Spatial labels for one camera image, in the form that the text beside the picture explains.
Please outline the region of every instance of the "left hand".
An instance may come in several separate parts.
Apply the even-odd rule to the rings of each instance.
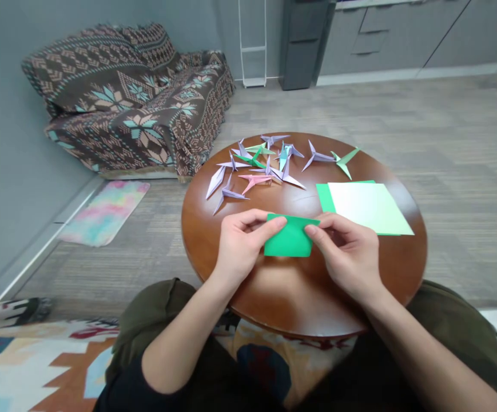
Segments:
[[[256,264],[262,246],[287,223],[285,217],[266,221],[268,214],[269,212],[259,209],[251,209],[223,219],[220,250],[213,278],[220,278],[235,290],[239,287]]]

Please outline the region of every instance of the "patterned sofa throw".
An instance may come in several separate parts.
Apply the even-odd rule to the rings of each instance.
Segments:
[[[31,55],[42,95],[64,112],[140,108],[154,97],[150,68],[114,28],[97,26]]]
[[[220,51],[180,54],[159,24],[98,25],[23,60],[49,139],[105,179],[206,162],[234,91]]]

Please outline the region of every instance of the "wrist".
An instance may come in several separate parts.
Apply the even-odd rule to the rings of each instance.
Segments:
[[[219,268],[215,268],[205,284],[208,284],[214,293],[229,301],[237,291],[240,283],[233,276]]]
[[[356,299],[367,313],[372,315],[383,311],[391,306],[392,300],[397,302],[393,295],[382,284],[376,287],[371,293],[363,299]]]

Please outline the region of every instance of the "person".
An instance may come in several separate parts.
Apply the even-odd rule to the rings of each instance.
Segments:
[[[267,215],[253,209],[223,219],[216,266],[197,291],[173,279],[138,294],[121,316],[95,411],[283,410],[210,336],[261,247],[286,223]],[[459,295],[431,282],[403,307],[380,280],[374,231],[333,213],[317,219],[307,235],[373,330],[297,410],[497,412],[492,326]]]

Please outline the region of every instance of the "hand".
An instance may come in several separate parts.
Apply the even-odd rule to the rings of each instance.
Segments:
[[[218,261],[212,277],[219,277],[235,290],[239,287],[254,267],[262,246],[287,223],[282,216],[266,222],[268,214],[251,209],[223,219]]]
[[[316,219],[321,221],[319,227],[308,225],[305,232],[323,253],[332,280],[363,307],[387,292],[378,269],[377,234],[335,213]]]

